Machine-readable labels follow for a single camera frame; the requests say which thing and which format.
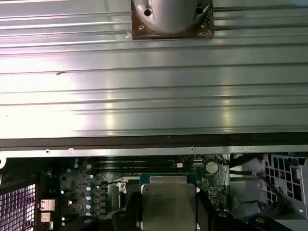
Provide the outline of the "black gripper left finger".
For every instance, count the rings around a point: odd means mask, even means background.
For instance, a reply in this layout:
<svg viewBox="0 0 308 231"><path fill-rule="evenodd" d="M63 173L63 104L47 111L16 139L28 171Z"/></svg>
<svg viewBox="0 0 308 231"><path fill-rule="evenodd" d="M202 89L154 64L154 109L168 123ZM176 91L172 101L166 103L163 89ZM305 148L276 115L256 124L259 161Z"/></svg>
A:
<svg viewBox="0 0 308 231"><path fill-rule="evenodd" d="M87 216L73 221L74 231L139 231L137 223L141 221L142 195L134 192L125 208L111 212L104 220Z"/></svg>

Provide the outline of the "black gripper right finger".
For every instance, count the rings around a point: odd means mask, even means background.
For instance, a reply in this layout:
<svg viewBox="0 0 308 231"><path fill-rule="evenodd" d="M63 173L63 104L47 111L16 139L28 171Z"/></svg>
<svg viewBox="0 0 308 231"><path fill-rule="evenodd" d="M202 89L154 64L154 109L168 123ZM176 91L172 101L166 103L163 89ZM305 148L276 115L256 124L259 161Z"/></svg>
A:
<svg viewBox="0 0 308 231"><path fill-rule="evenodd" d="M250 223L245 223L226 211L214 208L207 192L196 193L197 224L202 231L270 231L273 230L273 220L265 217L254 217Z"/></svg>

